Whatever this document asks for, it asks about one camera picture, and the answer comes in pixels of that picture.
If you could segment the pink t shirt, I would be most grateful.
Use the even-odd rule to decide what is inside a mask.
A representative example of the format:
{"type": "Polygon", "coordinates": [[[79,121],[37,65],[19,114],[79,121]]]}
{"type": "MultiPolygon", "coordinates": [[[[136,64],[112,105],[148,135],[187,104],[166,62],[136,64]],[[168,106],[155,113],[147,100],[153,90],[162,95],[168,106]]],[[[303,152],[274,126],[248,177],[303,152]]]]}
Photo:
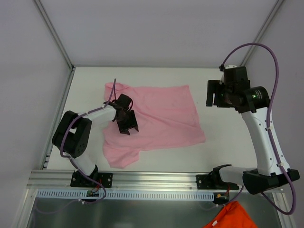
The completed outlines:
{"type": "Polygon", "coordinates": [[[206,141],[188,85],[174,87],[131,87],[105,84],[104,98],[112,87],[117,95],[133,100],[132,110],[139,130],[121,134],[117,123],[103,130],[103,154],[110,167],[123,169],[139,160],[140,152],[193,146],[206,141]]]}

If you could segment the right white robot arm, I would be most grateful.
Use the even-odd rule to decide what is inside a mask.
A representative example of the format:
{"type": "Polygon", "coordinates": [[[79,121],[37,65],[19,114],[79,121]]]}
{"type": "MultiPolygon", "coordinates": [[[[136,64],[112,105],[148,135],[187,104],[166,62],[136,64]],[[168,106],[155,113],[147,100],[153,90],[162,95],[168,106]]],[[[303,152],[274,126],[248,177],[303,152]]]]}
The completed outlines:
{"type": "Polygon", "coordinates": [[[298,170],[286,161],[272,118],[267,117],[270,103],[267,90],[262,86],[251,87],[244,66],[222,68],[220,80],[207,83],[206,105],[234,108],[241,114],[254,146],[257,167],[240,168],[225,164],[213,168],[209,174],[196,176],[199,190],[237,190],[240,185],[256,195],[286,185],[300,178],[298,170]]]}

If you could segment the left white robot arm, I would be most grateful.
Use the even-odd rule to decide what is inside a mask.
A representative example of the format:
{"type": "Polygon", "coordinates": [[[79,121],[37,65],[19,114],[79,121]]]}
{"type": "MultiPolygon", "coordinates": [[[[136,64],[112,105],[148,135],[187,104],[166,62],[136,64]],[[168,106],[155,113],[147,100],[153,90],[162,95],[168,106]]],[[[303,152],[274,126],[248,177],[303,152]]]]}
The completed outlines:
{"type": "Polygon", "coordinates": [[[131,129],[138,130],[132,106],[132,99],[121,94],[118,99],[108,100],[104,106],[87,113],[64,113],[52,144],[59,149],[60,156],[67,158],[76,169],[72,174],[71,187],[111,188],[112,173],[101,173],[86,154],[90,132],[93,126],[108,122],[116,122],[120,134],[129,135],[131,129]]]}

